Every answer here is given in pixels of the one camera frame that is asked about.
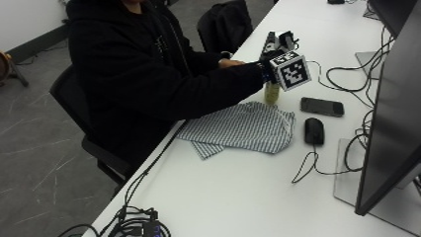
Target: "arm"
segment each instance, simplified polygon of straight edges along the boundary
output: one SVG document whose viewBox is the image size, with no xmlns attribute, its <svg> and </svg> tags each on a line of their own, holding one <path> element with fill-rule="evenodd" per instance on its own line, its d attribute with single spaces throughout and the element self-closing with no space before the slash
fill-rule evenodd
<svg viewBox="0 0 421 237">
<path fill-rule="evenodd" d="M 73 64 L 91 92 L 120 107 L 159 119 L 193 119 L 238 104 L 262 87 L 253 64 L 181 77 L 149 57 L 147 47 L 92 29 L 100 28 L 69 38 Z"/>
</svg>

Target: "person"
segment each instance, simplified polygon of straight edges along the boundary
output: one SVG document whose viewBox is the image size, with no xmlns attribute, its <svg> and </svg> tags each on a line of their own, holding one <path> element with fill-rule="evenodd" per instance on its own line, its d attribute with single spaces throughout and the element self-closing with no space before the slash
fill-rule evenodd
<svg viewBox="0 0 421 237">
<path fill-rule="evenodd" d="M 68 49 L 95 140 L 133 172 L 173 124 L 237 105 L 266 81 L 266 63 L 189 46 L 159 0 L 71 0 Z"/>
</svg>

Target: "gray floor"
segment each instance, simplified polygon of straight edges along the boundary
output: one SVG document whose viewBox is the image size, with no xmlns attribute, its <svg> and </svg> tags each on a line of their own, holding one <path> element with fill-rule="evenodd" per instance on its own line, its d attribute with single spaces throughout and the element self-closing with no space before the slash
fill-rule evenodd
<svg viewBox="0 0 421 237">
<path fill-rule="evenodd" d="M 218 2 L 179 0 L 169 7 L 196 50 L 203 50 L 196 22 Z M 248 0 L 253 26 L 272 5 Z M 0 236 L 57 236 L 92 223 L 112 197 L 116 185 L 83 151 L 83 132 L 49 94 L 69 64 L 64 41 L 19 66 L 28 88 L 15 79 L 0 87 Z"/>
</svg>

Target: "striped cloth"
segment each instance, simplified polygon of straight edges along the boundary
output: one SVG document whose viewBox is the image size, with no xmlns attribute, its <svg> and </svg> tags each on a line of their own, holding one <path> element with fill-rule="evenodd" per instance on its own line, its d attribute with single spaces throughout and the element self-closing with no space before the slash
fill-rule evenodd
<svg viewBox="0 0 421 237">
<path fill-rule="evenodd" d="M 238 104 L 193 119 L 177 135 L 192 141 L 203 160 L 226 146 L 277 153 L 292 139 L 294 114 L 258 102 Z"/>
</svg>

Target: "white wall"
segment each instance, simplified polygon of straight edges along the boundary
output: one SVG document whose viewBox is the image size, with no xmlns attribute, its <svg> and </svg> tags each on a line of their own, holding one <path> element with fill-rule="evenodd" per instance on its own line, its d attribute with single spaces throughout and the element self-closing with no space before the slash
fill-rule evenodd
<svg viewBox="0 0 421 237">
<path fill-rule="evenodd" d="M 60 0 L 0 0 L 0 50 L 8 51 L 63 25 Z"/>
</svg>

